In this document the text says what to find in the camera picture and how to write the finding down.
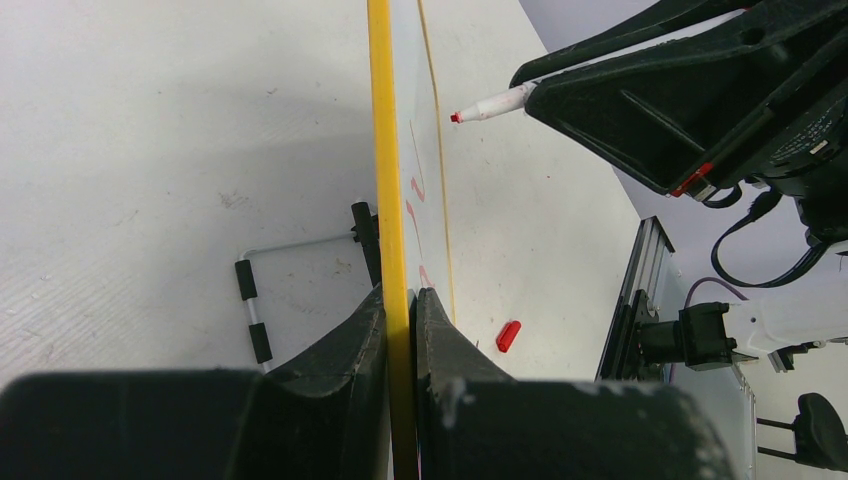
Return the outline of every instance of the yellow strip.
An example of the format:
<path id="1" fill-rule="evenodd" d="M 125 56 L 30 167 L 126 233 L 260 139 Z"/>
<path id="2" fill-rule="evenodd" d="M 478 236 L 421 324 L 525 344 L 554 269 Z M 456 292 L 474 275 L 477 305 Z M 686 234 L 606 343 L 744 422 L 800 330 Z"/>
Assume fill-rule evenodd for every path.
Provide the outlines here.
<path id="1" fill-rule="evenodd" d="M 430 82 L 433 83 L 433 100 L 436 104 L 436 135 L 439 139 L 439 172 L 442 176 L 442 208 L 445 217 L 445 244 L 448 254 L 448 283 L 451 291 L 451 321 L 456 325 L 456 297 L 453 292 L 453 258 L 450 254 L 450 225 L 448 222 L 448 186 L 445 183 L 445 153 L 442 149 L 442 111 L 439 109 L 439 90 L 436 88 L 436 71 L 433 70 L 433 56 L 430 54 L 430 37 L 427 36 L 427 21 L 424 19 L 424 5 L 418 0 L 418 15 L 421 17 L 421 31 L 424 33 L 424 47 L 427 49 L 427 64 L 430 67 Z"/>
<path id="2" fill-rule="evenodd" d="M 371 49 L 371 101 L 377 157 L 377 206 L 380 211 L 380 257 L 383 264 L 383 304 L 386 310 L 389 357 L 389 403 L 395 478 L 418 478 L 415 401 L 403 218 L 395 120 L 392 34 L 389 0 L 368 0 L 368 43 Z"/>

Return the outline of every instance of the table surface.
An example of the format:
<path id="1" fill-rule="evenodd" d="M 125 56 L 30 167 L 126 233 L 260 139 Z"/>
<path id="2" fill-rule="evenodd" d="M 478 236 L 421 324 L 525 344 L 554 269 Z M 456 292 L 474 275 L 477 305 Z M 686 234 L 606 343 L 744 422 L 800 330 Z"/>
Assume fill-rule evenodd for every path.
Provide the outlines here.
<path id="1" fill-rule="evenodd" d="M 544 53 L 517 1 L 424 7 L 445 110 Z M 0 384 L 255 366 L 238 253 L 345 231 L 375 201 L 364 6 L 11 1 L 0 31 Z M 457 326 L 515 376 L 594 378 L 638 224 L 621 185 L 521 113 L 443 120 Z M 256 259 L 274 364 L 365 296 L 361 257 Z"/>

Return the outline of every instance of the marker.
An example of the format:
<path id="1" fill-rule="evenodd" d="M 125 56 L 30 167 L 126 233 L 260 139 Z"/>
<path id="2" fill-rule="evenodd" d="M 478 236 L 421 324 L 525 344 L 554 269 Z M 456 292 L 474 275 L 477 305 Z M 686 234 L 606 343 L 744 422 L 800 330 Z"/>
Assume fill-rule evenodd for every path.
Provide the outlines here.
<path id="1" fill-rule="evenodd" d="M 709 20 L 704 20 L 703 22 L 696 23 L 695 25 L 690 25 L 686 28 L 682 28 L 671 33 L 667 33 L 657 38 L 653 38 L 642 43 L 637 43 L 636 45 L 623 48 L 621 50 L 608 53 L 606 55 L 602 55 L 591 60 L 587 60 L 583 63 L 578 63 L 577 65 L 572 65 L 570 67 L 563 68 L 562 70 L 557 70 L 556 72 L 543 75 L 533 80 L 529 80 L 517 87 L 510 88 L 509 90 L 501 92 L 493 97 L 480 100 L 479 102 L 471 105 L 468 108 L 462 109 L 458 112 L 454 112 L 454 114 L 451 115 L 451 122 L 464 123 L 472 121 L 481 121 L 492 117 L 497 117 L 498 115 L 503 115 L 504 113 L 508 113 L 513 110 L 518 110 L 519 108 L 524 107 L 524 104 L 527 103 L 527 99 L 530 98 L 530 94 L 533 93 L 533 90 L 539 85 L 542 80 L 546 78 L 550 78 L 555 75 L 559 75 L 560 73 L 568 72 L 570 70 L 575 70 L 588 65 L 592 65 L 593 63 L 603 62 L 605 60 L 610 60 L 612 58 L 621 57 L 623 55 L 638 52 L 646 48 L 655 47 L 657 45 L 670 42 L 672 40 L 682 40 L 684 38 L 690 38 L 696 35 L 700 35 L 708 30 L 712 30 L 713 28 L 721 25 L 722 23 L 725 23 L 729 20 L 738 17 L 739 15 L 742 15 L 743 13 L 745 13 L 745 11 L 745 9 L 740 8 L 739 10 L 734 10 L 732 12 L 713 17 Z"/>

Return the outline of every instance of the black cable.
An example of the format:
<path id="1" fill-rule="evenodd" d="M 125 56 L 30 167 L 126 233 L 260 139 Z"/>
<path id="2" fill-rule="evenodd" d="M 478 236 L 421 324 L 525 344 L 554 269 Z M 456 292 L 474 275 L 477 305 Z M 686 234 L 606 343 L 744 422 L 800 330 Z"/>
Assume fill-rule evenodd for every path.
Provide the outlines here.
<path id="1" fill-rule="evenodd" d="M 707 208 L 727 208 L 735 205 L 736 202 L 742 199 L 742 187 L 739 184 L 733 186 L 733 189 L 726 197 L 721 200 L 704 200 L 704 206 Z"/>
<path id="2" fill-rule="evenodd" d="M 710 261 L 713 264 L 713 268 L 719 277 L 726 280 L 728 283 L 732 285 L 736 285 L 737 287 L 743 288 L 775 288 L 782 287 L 784 285 L 788 285 L 795 280 L 803 277 L 807 272 L 812 269 L 816 263 L 827 253 L 827 249 L 830 248 L 830 244 L 820 243 L 815 247 L 811 247 L 807 250 L 807 253 L 798 260 L 795 265 L 790 268 L 783 275 L 769 280 L 763 283 L 746 283 L 741 280 L 737 280 L 732 277 L 727 271 L 722 267 L 721 262 L 718 259 L 718 249 L 721 246 L 721 242 L 724 241 L 732 233 L 738 232 L 742 228 L 756 222 L 760 218 L 762 218 L 765 214 L 772 211 L 774 207 L 777 206 L 778 202 L 780 202 L 782 195 L 774 190 L 769 190 L 768 192 L 761 193 L 754 202 L 751 204 L 751 208 L 748 210 L 748 215 L 743 217 L 741 220 L 736 222 L 732 227 L 730 227 L 724 234 L 718 238 L 715 245 L 713 245 L 713 251 L 710 255 Z"/>

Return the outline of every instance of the screw hole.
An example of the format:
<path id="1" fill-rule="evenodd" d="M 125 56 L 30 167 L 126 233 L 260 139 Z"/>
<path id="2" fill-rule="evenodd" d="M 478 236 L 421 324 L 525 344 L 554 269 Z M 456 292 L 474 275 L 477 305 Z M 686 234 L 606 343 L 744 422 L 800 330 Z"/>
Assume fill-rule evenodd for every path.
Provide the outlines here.
<path id="1" fill-rule="evenodd" d="M 742 32 L 742 43 L 745 45 L 756 45 L 763 41 L 766 31 L 762 28 L 751 28 Z"/>

